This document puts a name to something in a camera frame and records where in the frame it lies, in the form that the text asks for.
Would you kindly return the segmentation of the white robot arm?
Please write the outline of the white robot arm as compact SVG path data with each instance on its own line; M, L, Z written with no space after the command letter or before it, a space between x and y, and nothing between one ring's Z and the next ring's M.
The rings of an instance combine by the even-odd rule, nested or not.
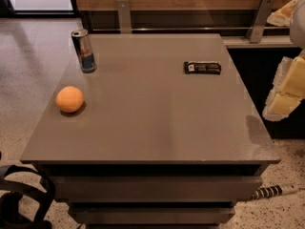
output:
M290 40L301 49L295 58L284 56L276 69L273 88L265 101L262 115L268 121L287 118L305 98L305 0L292 0L272 12L267 22L287 26Z

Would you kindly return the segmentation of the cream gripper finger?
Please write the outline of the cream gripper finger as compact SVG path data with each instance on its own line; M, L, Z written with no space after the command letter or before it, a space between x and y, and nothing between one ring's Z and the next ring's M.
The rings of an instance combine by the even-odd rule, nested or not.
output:
M272 12L267 18L267 22L278 27L289 27L297 1L291 0L280 9Z
M268 121L287 118L305 98L305 57L283 57L265 101L262 115Z

